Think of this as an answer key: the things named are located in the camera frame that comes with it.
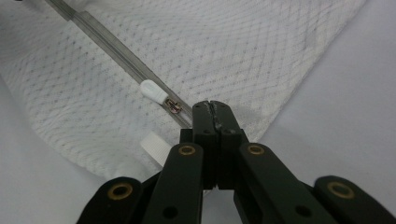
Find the gray zipper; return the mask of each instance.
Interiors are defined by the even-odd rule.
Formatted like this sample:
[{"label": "gray zipper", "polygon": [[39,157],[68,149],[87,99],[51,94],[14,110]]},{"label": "gray zipper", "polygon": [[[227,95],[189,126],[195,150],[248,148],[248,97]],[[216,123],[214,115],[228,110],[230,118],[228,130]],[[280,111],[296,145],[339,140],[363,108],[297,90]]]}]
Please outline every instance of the gray zipper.
[{"label": "gray zipper", "polygon": [[167,104],[161,105],[183,128],[192,125],[192,109],[169,89],[139,58],[123,45],[107,28],[89,12],[76,12],[62,0],[47,0],[67,21],[73,21],[93,42],[104,50],[137,83],[146,79],[154,81],[168,95]]}]

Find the white zipper pull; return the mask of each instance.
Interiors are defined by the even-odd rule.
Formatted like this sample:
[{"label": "white zipper pull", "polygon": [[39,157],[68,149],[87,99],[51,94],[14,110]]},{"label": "white zipper pull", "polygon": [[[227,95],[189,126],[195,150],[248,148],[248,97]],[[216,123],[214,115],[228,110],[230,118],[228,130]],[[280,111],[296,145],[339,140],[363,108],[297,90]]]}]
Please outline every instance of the white zipper pull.
[{"label": "white zipper pull", "polygon": [[140,83],[140,90],[144,96],[157,102],[157,104],[165,104],[172,114],[178,114],[182,109],[179,102],[170,99],[168,93],[150,79],[146,79]]}]

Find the white background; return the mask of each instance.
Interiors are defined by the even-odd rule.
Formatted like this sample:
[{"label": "white background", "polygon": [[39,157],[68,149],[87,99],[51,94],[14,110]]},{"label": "white background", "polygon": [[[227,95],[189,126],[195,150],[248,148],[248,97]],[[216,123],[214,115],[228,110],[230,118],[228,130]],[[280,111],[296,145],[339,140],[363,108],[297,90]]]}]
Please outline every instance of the white background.
[{"label": "white background", "polygon": [[[365,4],[261,142],[304,182],[345,177],[396,215],[394,8]],[[75,223],[105,182],[43,143],[0,79],[0,223]],[[206,196],[203,223],[241,223],[232,197]]]}]

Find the zipper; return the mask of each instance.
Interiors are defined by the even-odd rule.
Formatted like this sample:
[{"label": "zipper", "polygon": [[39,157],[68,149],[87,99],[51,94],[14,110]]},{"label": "zipper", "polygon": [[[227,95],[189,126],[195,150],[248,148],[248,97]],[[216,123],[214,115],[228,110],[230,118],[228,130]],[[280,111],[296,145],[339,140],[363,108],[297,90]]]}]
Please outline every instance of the zipper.
[{"label": "zipper", "polygon": [[131,78],[141,84],[145,80],[153,81],[166,94],[160,104],[163,109],[182,127],[192,127],[192,109],[170,88],[168,88],[138,57],[89,12],[76,12],[62,0],[47,0],[67,21],[71,20],[93,42],[105,51]]}]

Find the zipper tape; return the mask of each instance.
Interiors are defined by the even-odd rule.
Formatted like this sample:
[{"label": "zipper tape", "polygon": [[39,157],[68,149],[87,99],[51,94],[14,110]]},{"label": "zipper tape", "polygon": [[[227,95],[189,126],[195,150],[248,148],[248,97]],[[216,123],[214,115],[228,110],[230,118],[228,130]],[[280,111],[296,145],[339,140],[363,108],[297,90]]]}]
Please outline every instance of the zipper tape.
[{"label": "zipper tape", "polygon": [[182,127],[190,128],[192,109],[167,87],[138,57],[136,57],[122,42],[120,42],[107,28],[89,12],[76,12],[62,0],[47,0],[67,21],[72,21],[106,54],[108,54],[122,69],[125,70],[137,83],[146,79],[154,81],[163,89],[169,98],[180,104],[181,113],[173,113],[168,106],[161,105],[169,115]]}]

